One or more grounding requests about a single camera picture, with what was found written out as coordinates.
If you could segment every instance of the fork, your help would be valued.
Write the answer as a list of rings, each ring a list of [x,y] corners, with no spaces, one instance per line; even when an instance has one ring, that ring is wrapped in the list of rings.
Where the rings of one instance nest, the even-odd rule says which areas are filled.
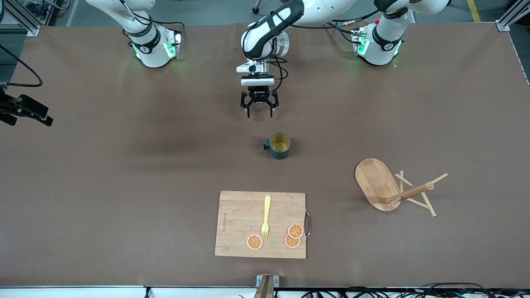
[[[265,216],[263,219],[263,225],[261,225],[261,237],[266,239],[269,235],[269,209],[270,209],[270,196],[265,196]]]

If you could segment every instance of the bamboo cutting board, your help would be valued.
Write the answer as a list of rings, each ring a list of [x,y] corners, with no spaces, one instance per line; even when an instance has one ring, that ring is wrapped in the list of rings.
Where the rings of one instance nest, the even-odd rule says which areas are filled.
[[[251,250],[246,240],[261,235],[265,196],[271,196],[269,236],[259,250]],[[284,244],[287,228],[304,226],[305,194],[294,192],[221,191],[215,255],[251,258],[305,259],[305,237],[297,248]]]

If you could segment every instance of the green led light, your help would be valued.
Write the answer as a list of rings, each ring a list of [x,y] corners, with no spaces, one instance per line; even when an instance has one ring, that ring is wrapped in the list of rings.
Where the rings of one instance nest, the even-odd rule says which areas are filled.
[[[138,54],[138,50],[136,49],[135,45],[132,45],[132,48],[134,49],[134,52],[136,53],[136,57],[140,59],[140,55]]]
[[[359,55],[364,55],[366,53],[366,49],[368,48],[369,45],[370,45],[370,40],[367,38],[359,46]]]
[[[394,56],[398,54],[399,46],[401,45],[401,41],[397,43],[396,51],[394,52]]]
[[[173,58],[175,57],[175,47],[172,46],[172,45],[167,45],[166,43],[164,43],[164,48],[167,52],[167,55],[170,57],[170,58]]]

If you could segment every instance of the orange slice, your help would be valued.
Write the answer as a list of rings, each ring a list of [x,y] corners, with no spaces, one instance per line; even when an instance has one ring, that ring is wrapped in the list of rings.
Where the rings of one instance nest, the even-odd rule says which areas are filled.
[[[304,235],[304,228],[300,224],[292,224],[287,228],[287,235],[293,239],[300,239]]]
[[[284,244],[288,248],[297,248],[300,246],[300,243],[302,242],[301,239],[293,239],[289,237],[289,234],[285,235],[284,237]]]
[[[258,250],[263,246],[263,239],[258,234],[252,234],[246,239],[246,246],[252,250]]]

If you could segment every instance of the mug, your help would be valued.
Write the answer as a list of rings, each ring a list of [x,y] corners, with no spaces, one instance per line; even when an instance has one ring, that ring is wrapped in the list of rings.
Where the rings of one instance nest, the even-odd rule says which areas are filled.
[[[287,158],[291,148],[291,139],[284,133],[275,133],[270,139],[263,141],[263,149],[270,151],[272,157],[277,160]]]

